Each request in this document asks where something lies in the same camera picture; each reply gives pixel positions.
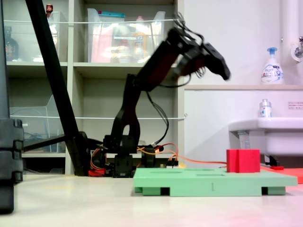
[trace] white sink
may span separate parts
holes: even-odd
[[[247,132],[251,149],[277,156],[303,155],[303,118],[271,117],[234,122],[231,132]]]

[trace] wall sign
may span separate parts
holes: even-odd
[[[289,110],[303,110],[303,102],[288,102]]]

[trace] green board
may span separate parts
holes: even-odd
[[[285,195],[285,186],[297,178],[269,171],[227,173],[225,168],[138,168],[136,193],[170,196],[261,196]]]

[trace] countertop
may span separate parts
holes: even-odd
[[[303,185],[285,196],[169,197],[134,193],[132,179],[25,175],[0,227],[302,227]]]

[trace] soap dispenser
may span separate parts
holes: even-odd
[[[280,64],[278,63],[277,59],[275,58],[275,52],[277,48],[271,47],[268,48],[267,51],[269,52],[269,59],[265,65],[261,76],[261,83],[262,84],[284,84],[284,74]]]

